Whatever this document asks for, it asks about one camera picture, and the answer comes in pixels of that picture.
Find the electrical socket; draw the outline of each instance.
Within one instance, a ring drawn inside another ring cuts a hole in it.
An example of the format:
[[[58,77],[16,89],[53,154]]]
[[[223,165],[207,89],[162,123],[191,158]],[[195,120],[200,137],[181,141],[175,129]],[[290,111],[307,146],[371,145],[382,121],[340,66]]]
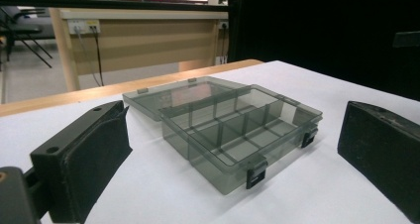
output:
[[[219,21],[219,29],[228,29],[228,28],[229,28],[229,21],[227,20]]]
[[[92,27],[96,28],[96,32],[100,33],[99,20],[97,19],[69,19],[67,20],[68,30],[71,35],[77,34],[93,34]]]

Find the plastic organizer box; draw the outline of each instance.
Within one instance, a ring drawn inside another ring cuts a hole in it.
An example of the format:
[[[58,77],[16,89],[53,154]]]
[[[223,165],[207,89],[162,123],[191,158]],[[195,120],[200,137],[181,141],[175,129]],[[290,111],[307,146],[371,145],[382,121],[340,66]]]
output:
[[[219,82],[228,88],[195,99],[190,89],[196,85],[173,87],[176,96],[183,91],[189,99],[174,106],[158,105],[155,115],[162,120],[163,137],[221,193],[228,194],[244,183],[253,187],[264,179],[267,167],[295,148],[309,145],[322,112],[258,85]],[[144,105],[153,104],[148,99],[158,101],[162,90],[157,91],[124,98],[151,112]],[[171,91],[165,94],[173,98]]]

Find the white tabletop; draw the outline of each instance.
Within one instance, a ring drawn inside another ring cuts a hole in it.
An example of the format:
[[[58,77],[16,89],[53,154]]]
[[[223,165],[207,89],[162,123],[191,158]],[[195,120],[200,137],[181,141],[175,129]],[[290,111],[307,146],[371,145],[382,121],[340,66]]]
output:
[[[348,101],[380,106],[420,124],[420,102],[272,61],[212,75],[258,84],[323,112],[315,141],[268,167],[265,180],[221,194],[130,108],[132,153],[99,197],[86,223],[410,223],[337,153]],[[90,108],[122,95],[0,118],[0,167],[31,166],[29,153]],[[46,215],[42,223],[51,223]]]

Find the chair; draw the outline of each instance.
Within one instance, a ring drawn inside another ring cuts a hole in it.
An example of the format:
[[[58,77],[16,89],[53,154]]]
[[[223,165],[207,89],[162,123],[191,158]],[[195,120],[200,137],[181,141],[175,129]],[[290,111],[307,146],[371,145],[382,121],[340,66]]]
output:
[[[15,41],[21,41],[28,49],[39,57],[48,67],[52,67],[35,50],[33,50],[25,41],[33,41],[50,58],[53,58],[36,39],[54,39],[53,25],[50,18],[28,18],[31,14],[39,14],[42,11],[38,9],[19,10],[16,6],[3,6],[0,8],[0,35],[6,37],[7,61],[10,59],[12,47]]]

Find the dark background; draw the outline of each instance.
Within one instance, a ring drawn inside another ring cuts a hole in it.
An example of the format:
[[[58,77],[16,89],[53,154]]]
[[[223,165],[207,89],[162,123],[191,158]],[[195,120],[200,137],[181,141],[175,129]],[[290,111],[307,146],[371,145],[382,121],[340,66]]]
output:
[[[229,61],[281,60],[420,100],[420,0],[229,0]]]

